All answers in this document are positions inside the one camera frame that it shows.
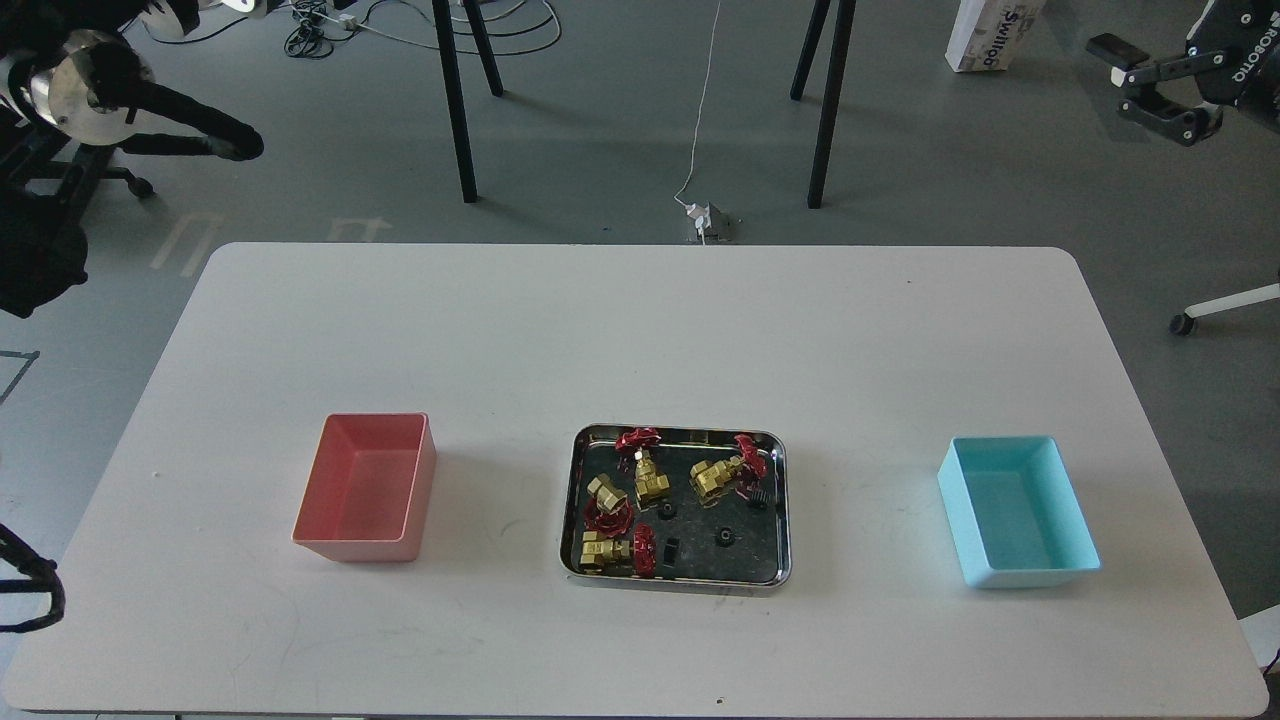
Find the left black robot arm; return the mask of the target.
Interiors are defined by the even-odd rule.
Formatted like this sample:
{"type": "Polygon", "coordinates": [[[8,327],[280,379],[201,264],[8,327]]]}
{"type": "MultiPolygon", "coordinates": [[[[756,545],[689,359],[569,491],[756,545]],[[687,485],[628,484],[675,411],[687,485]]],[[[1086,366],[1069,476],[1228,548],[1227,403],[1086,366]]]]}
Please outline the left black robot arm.
{"type": "Polygon", "coordinates": [[[175,41],[219,1],[5,1],[3,100],[36,126],[97,147],[248,161],[251,126],[156,82],[123,28],[138,19],[175,41]]]}

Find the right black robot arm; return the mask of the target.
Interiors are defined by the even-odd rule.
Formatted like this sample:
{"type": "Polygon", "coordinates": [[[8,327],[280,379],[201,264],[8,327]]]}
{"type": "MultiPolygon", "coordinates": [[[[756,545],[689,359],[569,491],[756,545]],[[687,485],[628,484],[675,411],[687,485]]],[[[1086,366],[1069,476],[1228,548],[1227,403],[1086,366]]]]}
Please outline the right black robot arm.
{"type": "Polygon", "coordinates": [[[1117,114],[1184,147],[1215,135],[1230,108],[1277,132],[1279,10],[1275,1],[1208,1],[1178,56],[1155,59],[1116,35],[1085,45],[1107,63],[1117,114]]]}

